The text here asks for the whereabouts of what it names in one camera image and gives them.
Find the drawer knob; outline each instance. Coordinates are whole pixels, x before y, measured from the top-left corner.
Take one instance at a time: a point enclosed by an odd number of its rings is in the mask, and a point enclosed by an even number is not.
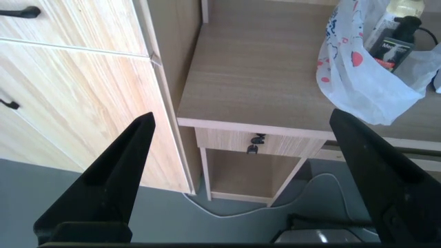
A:
[[[257,134],[258,137],[252,138],[251,143],[255,145],[262,145],[265,144],[265,135],[264,134]]]
[[[20,17],[33,19],[41,13],[40,9],[35,6],[29,6],[22,10],[0,10],[0,15],[6,17]]]
[[[3,103],[6,107],[12,108],[13,110],[17,110],[20,107],[20,105],[14,101],[12,101],[10,103],[6,103],[2,99],[0,99],[0,103]]]

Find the white plastic bag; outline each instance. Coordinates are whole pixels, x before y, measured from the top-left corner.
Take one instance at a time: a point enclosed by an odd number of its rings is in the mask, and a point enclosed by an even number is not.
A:
[[[392,74],[364,49],[363,37],[369,36],[387,4],[341,0],[318,55],[316,78],[323,94],[336,107],[374,125],[392,124],[423,98],[441,68],[441,54],[435,49],[412,52]]]

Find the wood grain surface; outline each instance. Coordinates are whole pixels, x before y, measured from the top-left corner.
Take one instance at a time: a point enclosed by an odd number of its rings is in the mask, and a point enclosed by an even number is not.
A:
[[[198,146],[210,149],[246,152],[254,137],[257,137],[256,133],[196,128]],[[310,157],[316,154],[325,142],[326,140],[314,138],[268,134],[265,136],[265,144],[258,145],[258,153]]]
[[[0,16],[0,38],[148,56],[129,0],[2,0],[0,10],[40,8],[35,19]]]
[[[0,88],[17,113],[81,167],[137,117],[156,129],[141,184],[189,192],[148,58],[0,42]]]
[[[316,60],[332,6],[253,3],[214,2],[210,23],[203,25],[196,46],[179,124],[275,127],[282,135],[304,130],[305,136],[332,139],[329,118],[335,107],[316,82]],[[429,26],[439,22],[438,13],[423,18]],[[441,37],[439,27],[433,32]],[[393,125],[371,127],[396,143],[414,147],[435,144],[440,150],[439,105],[441,97],[428,91]]]
[[[23,120],[15,110],[0,105],[0,115],[0,158],[83,172],[82,167]]]

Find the black cabinet handle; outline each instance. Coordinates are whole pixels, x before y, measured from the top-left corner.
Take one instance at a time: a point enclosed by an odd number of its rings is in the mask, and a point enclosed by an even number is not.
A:
[[[0,99],[0,103],[3,103],[6,107],[12,108],[13,110],[17,110],[20,107],[20,105],[14,101],[12,101],[10,103],[6,103],[2,99]]]
[[[0,16],[21,17],[27,19],[36,18],[40,13],[40,9],[35,6],[26,7],[23,10],[0,10]]]

